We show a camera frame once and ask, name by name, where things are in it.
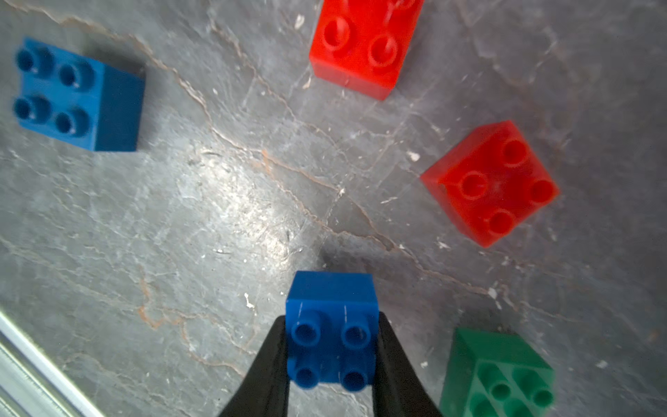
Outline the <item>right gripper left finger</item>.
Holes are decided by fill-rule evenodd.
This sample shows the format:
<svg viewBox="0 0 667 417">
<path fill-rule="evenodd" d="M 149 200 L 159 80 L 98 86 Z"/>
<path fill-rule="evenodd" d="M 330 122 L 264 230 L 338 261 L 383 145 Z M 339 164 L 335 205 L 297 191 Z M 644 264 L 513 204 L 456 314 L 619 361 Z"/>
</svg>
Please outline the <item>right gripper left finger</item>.
<svg viewBox="0 0 667 417">
<path fill-rule="evenodd" d="M 287 416 L 290 380 L 285 316 L 278 316 L 220 417 Z"/>
</svg>

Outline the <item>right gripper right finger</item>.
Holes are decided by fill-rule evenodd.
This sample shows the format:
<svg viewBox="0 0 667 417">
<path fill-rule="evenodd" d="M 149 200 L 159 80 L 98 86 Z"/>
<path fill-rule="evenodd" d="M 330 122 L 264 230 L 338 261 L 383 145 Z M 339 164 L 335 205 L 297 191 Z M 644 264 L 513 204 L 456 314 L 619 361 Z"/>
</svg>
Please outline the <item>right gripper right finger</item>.
<svg viewBox="0 0 667 417">
<path fill-rule="evenodd" d="M 379 316 L 373 415 L 436 416 L 441 412 L 420 383 L 384 312 Z"/>
</svg>

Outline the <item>dark green lego brick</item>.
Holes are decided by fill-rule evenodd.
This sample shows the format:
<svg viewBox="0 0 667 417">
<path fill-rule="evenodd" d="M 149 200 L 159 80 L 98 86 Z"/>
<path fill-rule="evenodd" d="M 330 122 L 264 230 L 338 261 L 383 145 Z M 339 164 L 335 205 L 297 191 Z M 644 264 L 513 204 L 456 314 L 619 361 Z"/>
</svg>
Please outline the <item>dark green lego brick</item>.
<svg viewBox="0 0 667 417">
<path fill-rule="evenodd" d="M 439 410 L 444 416 L 544 416 L 552 367 L 520 336 L 456 328 Z"/>
</svg>

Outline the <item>blue lego brick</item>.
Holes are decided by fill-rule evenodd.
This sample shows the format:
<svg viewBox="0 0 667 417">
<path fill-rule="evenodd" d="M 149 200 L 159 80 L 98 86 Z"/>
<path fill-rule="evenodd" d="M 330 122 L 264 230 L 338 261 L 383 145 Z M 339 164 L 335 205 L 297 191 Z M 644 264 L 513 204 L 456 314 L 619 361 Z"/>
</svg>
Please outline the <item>blue lego brick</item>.
<svg viewBox="0 0 667 417">
<path fill-rule="evenodd" d="M 298 271 L 286 300 L 288 376 L 302 389 L 371 386 L 379 319 L 370 274 Z"/>
<path fill-rule="evenodd" d="M 94 152 L 135 152 L 145 81 L 95 59 L 26 38 L 12 111 L 27 130 Z"/>
</svg>

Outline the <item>red lego brick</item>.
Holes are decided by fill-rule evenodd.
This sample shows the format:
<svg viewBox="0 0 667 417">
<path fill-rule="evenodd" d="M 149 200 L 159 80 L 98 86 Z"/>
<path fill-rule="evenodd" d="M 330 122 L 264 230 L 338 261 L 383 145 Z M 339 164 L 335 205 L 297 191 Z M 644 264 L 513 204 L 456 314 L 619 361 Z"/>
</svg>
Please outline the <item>red lego brick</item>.
<svg viewBox="0 0 667 417">
<path fill-rule="evenodd" d="M 511 121 L 479 126 L 420 180 L 457 229 L 483 248 L 559 195 L 556 182 Z"/>
<path fill-rule="evenodd" d="M 309 52 L 314 75 L 377 100 L 394 89 L 422 0 L 325 0 Z"/>
</svg>

